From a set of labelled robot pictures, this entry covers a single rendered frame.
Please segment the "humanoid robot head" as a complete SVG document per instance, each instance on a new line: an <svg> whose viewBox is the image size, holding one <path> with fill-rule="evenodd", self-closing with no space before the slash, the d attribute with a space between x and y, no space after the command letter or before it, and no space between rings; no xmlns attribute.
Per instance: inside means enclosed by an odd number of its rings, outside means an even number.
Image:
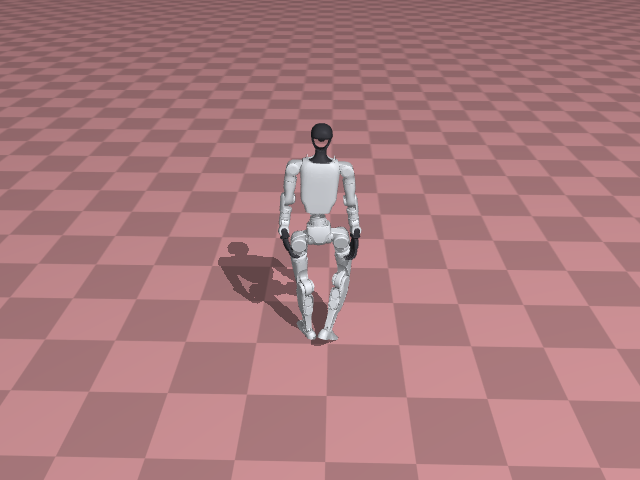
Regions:
<svg viewBox="0 0 640 480"><path fill-rule="evenodd" d="M318 164L330 164L329 162L332 162L332 160L327 157L327 153L326 153L332 137L333 137L333 132L331 127L328 124L318 123L313 126L311 130L311 139L312 139L313 146L315 147L315 155L312 158L310 158L309 161L311 161L312 163L318 163ZM328 140L328 143L324 147L318 147L315 144L314 139L318 139L320 142Z"/></svg>

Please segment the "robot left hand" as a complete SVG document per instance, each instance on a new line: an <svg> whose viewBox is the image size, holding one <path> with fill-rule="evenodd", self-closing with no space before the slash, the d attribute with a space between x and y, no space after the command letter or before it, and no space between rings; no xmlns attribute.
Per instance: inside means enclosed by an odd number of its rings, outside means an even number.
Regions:
<svg viewBox="0 0 640 480"><path fill-rule="evenodd" d="M288 241L288 238L290 237L290 235L288 234L287 229L286 229L286 228L283 228L283 229L281 230L281 234L282 234L282 236L280 237L280 239L282 239L282 240L283 240L284 247L285 247L285 248L286 248L286 250L289 252L290 256L291 256L292 258L296 258L296 259L297 259L297 258L300 258L300 256L295 255L295 254L293 254L293 252L292 252L292 250L293 250L293 249L291 248L290 243L289 243L289 241Z"/></svg>

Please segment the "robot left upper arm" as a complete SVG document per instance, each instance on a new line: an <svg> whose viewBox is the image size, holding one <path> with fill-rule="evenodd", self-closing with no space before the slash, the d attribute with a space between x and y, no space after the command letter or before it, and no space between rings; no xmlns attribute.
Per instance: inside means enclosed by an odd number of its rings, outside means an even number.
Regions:
<svg viewBox="0 0 640 480"><path fill-rule="evenodd" d="M290 160L286 165L285 176L284 176L284 205L291 205L295 203L295 187L297 177L296 175L300 173L302 165L302 160L294 159Z"/></svg>

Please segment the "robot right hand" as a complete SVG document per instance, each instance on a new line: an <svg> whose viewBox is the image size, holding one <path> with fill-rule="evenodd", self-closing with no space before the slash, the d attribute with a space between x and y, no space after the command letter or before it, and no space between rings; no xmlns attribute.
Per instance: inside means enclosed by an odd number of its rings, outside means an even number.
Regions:
<svg viewBox="0 0 640 480"><path fill-rule="evenodd" d="M347 256L343 256L343 257L348 257L345 258L345 260L352 260L356 257L357 255L357 249L358 249L358 238L360 238L360 229L356 228L354 230L354 235L350 233L350 236L352 237L351 239L351 243L349 244L350 246L350 252Z"/></svg>

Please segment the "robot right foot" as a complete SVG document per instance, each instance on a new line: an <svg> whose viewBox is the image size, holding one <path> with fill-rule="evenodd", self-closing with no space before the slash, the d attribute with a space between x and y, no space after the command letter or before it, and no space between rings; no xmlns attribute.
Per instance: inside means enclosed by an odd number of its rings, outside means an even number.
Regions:
<svg viewBox="0 0 640 480"><path fill-rule="evenodd" d="M332 332L329 332L328 327L326 329L321 329L317 337L323 340L338 340L338 336L334 334L333 330Z"/></svg>

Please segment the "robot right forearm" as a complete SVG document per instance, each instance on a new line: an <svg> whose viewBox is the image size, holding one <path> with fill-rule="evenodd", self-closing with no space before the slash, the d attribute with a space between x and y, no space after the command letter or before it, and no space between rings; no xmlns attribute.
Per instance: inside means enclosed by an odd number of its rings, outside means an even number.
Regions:
<svg viewBox="0 0 640 480"><path fill-rule="evenodd" d="M356 206L349 206L347 207L347 214L348 214L348 223L350 226L350 233L354 235L354 230L356 228L360 229L360 234L361 234L361 228L359 226L359 209L358 209L358 200L357 200L357 196L355 194L355 203Z"/></svg>

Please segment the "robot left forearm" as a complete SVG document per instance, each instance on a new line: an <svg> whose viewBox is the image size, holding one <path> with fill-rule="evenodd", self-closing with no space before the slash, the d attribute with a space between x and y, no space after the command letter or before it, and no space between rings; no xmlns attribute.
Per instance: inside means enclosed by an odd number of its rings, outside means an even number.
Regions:
<svg viewBox="0 0 640 480"><path fill-rule="evenodd" d="M279 216L279 228L278 233L282 236L281 230L286 228L289 234L289 224L290 224L290 215L292 212L292 207L288 205L284 205L284 193L281 193L280 196L280 216Z"/></svg>

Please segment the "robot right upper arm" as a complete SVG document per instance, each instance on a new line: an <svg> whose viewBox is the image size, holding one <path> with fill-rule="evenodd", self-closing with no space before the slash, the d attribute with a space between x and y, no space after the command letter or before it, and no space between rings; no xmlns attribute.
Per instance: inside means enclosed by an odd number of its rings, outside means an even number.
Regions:
<svg viewBox="0 0 640 480"><path fill-rule="evenodd" d="M344 205L356 206L356 203L355 203L356 186L355 186L355 175L354 175L353 166L351 163L345 162L345 161L338 161L338 163L340 168L340 174L342 177L344 177L342 179L344 191L345 191L345 195L343 195Z"/></svg>

